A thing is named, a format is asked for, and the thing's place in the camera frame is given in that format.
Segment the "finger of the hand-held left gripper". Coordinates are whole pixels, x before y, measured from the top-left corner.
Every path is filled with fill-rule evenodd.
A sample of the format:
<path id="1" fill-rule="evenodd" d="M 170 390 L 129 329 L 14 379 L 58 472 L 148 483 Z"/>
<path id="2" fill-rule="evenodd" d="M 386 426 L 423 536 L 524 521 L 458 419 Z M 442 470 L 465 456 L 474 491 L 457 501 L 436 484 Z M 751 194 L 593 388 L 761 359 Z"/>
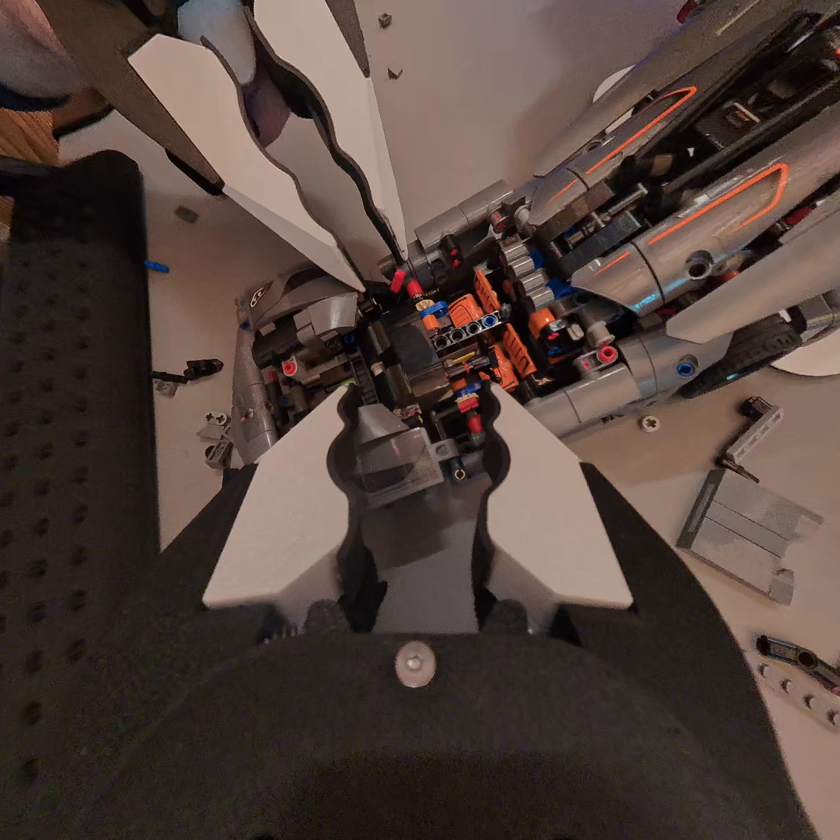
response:
<path id="1" fill-rule="evenodd" d="M 257 141 L 241 88 L 211 45 L 154 35 L 129 63 L 221 177 L 226 196 L 332 277 L 364 289 L 340 241 L 305 207 L 295 176 Z"/>
<path id="2" fill-rule="evenodd" d="M 396 266 L 406 261 L 403 209 L 354 2 L 256 1 L 255 31 L 299 79 L 336 165 L 356 185 Z"/>

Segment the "long grey lego plate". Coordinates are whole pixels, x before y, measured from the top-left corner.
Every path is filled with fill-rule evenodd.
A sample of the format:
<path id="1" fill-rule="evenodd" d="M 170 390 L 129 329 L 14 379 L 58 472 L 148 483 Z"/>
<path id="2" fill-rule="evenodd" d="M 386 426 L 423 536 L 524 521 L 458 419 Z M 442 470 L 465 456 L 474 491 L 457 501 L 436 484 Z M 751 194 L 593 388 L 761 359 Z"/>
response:
<path id="1" fill-rule="evenodd" d="M 821 727 L 839 732 L 839 697 L 807 677 L 780 669 L 772 662 L 752 663 L 756 682 Z"/>

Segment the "grey lego car model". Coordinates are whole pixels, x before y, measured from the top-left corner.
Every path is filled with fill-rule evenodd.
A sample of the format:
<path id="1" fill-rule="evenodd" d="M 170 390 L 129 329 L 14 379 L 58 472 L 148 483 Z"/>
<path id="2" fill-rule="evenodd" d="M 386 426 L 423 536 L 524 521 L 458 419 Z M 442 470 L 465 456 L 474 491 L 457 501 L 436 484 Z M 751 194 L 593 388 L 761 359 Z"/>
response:
<path id="1" fill-rule="evenodd" d="M 339 144 L 314 77 L 248 24 L 292 110 L 318 126 L 359 187 L 390 256 L 384 280 L 338 290 L 307 266 L 250 300 L 229 433 L 259 460 L 348 374 L 397 417 L 396 438 L 444 425 L 458 480 L 485 436 L 494 381 L 556 436 L 645 401 L 714 391 L 792 352 L 799 308 L 830 259 L 764 301 L 771 268 L 838 180 L 838 2 L 687 2 L 682 29 L 560 137 L 532 179 L 501 181 L 398 238 Z"/>

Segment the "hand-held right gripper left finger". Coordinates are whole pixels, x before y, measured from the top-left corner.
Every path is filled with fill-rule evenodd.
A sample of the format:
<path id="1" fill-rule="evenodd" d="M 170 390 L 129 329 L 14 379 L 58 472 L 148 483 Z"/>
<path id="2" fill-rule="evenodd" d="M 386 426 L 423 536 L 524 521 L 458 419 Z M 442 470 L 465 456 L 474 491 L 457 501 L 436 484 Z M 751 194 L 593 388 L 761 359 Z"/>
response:
<path id="1" fill-rule="evenodd" d="M 272 605 L 302 630 L 314 603 L 335 602 L 353 631 L 374 628 L 377 569 L 355 476 L 361 407 L 361 389 L 341 386 L 260 457 L 205 607 Z"/>

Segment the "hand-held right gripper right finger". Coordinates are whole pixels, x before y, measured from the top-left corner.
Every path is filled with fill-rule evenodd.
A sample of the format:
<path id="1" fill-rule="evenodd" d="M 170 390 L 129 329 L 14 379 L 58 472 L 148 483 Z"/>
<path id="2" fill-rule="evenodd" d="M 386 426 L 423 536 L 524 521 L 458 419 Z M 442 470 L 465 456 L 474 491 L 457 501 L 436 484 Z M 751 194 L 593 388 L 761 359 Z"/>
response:
<path id="1" fill-rule="evenodd" d="M 499 385 L 479 405 L 490 486 L 479 504 L 479 624 L 500 602 L 546 634 L 562 606 L 634 603 L 582 462 Z"/>

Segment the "grey lego sloped panel assembly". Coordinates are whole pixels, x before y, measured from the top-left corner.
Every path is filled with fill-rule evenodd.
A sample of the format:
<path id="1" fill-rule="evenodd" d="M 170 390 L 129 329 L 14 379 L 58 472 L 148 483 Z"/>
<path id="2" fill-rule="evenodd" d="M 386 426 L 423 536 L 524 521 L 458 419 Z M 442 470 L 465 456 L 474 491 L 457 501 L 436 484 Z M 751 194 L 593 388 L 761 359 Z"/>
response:
<path id="1" fill-rule="evenodd" d="M 739 411 L 748 423 L 707 473 L 676 544 L 771 602 L 790 606 L 795 573 L 785 555 L 816 533 L 824 518 L 761 484 L 743 465 L 781 425 L 783 407 L 754 395 Z"/>

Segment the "black dimpled foam mat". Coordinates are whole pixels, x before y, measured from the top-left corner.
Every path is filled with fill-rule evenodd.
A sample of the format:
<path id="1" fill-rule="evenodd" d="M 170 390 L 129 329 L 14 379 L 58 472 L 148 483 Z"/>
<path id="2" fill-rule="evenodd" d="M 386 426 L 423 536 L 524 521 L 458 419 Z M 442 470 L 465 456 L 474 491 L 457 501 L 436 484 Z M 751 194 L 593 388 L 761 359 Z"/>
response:
<path id="1" fill-rule="evenodd" d="M 77 672 L 158 547 L 144 185 L 2 164 L 2 809 L 49 787 Z"/>

